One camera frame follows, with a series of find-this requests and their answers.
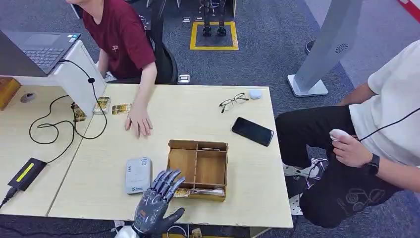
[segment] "black chair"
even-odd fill
[[[146,30],[150,44],[154,47],[157,77],[155,84],[177,84],[178,65],[173,54],[163,43],[163,10],[166,0],[154,0],[151,5],[152,17],[150,30]],[[139,79],[119,79],[108,83],[139,83]]]

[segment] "white t-shirt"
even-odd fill
[[[420,108],[420,40],[407,46],[367,80],[376,94],[350,105],[359,139]],[[420,111],[362,141],[372,153],[404,165],[420,166]]]

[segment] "cable plug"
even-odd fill
[[[4,197],[4,199],[3,199],[3,202],[1,202],[1,205],[0,205],[0,209],[1,209],[1,207],[3,206],[3,205],[5,205],[15,194],[17,193],[17,189],[16,188],[14,188],[14,187],[11,187],[10,189],[9,189],[9,191],[7,192],[7,194],[6,194],[6,196]]]

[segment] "eyeglasses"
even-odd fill
[[[233,99],[228,99],[228,100],[223,101],[219,105],[219,107],[222,107],[223,108],[222,109],[222,113],[223,113],[224,111],[228,111],[228,110],[232,109],[233,102],[237,102],[239,104],[242,104],[242,103],[244,103],[244,102],[246,102],[248,100],[249,99],[246,98],[245,93],[240,93],[240,94],[236,95]]]

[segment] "black pants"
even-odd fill
[[[355,130],[348,107],[321,107],[287,112],[276,118],[277,135],[283,163],[309,167],[307,145],[325,149],[328,168],[300,199],[302,212],[309,221],[325,228],[338,226],[344,219],[367,206],[381,204],[400,188],[366,175],[358,168],[340,163],[332,152],[329,135],[341,129],[350,135]]]

